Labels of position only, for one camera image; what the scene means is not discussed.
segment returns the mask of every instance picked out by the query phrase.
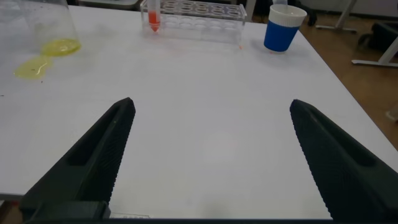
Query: clear plastic container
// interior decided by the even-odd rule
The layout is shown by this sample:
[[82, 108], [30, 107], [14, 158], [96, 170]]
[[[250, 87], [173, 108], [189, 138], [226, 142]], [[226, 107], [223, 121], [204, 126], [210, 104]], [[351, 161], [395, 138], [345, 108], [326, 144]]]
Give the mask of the clear plastic container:
[[80, 48], [66, 0], [19, 0], [42, 55], [68, 55]]
[[0, 24], [11, 22], [22, 15], [21, 10], [13, 0], [0, 0]]
[[240, 44], [247, 16], [243, 5], [186, 0], [159, 0], [160, 27], [149, 24], [147, 0], [141, 2], [145, 35]]

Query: floor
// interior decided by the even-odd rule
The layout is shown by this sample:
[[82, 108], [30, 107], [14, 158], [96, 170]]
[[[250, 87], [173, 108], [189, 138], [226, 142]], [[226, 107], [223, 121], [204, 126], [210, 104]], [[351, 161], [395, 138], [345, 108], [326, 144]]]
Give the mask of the floor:
[[[317, 24], [333, 26], [338, 18], [339, 16], [320, 14]], [[261, 22], [261, 18], [257, 16], [254, 20]], [[357, 29], [357, 34], [318, 30], [307, 26], [305, 21], [300, 32], [398, 150], [398, 123], [393, 123], [385, 115], [386, 111], [398, 104], [398, 68], [360, 66], [351, 63], [352, 59], [379, 60], [382, 55], [382, 52], [357, 47], [359, 37], [371, 33], [371, 27], [376, 21], [350, 17], [345, 26]]]

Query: yellow liquid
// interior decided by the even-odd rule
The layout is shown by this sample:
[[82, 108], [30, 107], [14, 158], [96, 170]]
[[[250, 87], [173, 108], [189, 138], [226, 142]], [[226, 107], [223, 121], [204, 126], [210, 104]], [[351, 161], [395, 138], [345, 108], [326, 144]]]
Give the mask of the yellow liquid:
[[52, 61], [50, 57], [40, 55], [20, 65], [14, 71], [14, 75], [18, 78], [39, 79], [44, 76], [45, 70], [51, 65]]
[[78, 40], [60, 39], [46, 43], [42, 47], [42, 55], [46, 56], [65, 56], [72, 54], [81, 47]]
[[52, 65], [51, 56], [72, 54], [80, 47], [78, 40], [60, 39], [51, 41], [42, 47], [40, 56], [24, 62], [14, 71], [14, 75], [26, 79], [42, 78], [45, 75], [45, 70]]

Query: blue and white cup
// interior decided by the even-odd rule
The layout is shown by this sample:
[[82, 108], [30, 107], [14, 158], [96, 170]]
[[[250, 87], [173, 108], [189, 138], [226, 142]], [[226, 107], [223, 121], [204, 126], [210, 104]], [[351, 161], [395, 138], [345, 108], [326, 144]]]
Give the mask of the blue and white cup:
[[274, 52], [285, 52], [300, 28], [307, 13], [300, 8], [284, 4], [270, 7], [264, 46]]

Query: white table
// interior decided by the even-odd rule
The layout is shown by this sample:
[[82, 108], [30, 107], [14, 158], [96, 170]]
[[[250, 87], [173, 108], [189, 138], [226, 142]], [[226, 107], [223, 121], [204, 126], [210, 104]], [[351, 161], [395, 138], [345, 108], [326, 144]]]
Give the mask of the white table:
[[243, 49], [145, 39], [138, 12], [70, 7], [82, 49], [38, 81], [24, 21], [0, 32], [0, 193], [25, 194], [117, 100], [136, 117], [110, 208], [156, 218], [330, 218], [290, 118], [313, 104], [398, 170], [398, 153], [298, 33], [270, 54], [265, 24]]

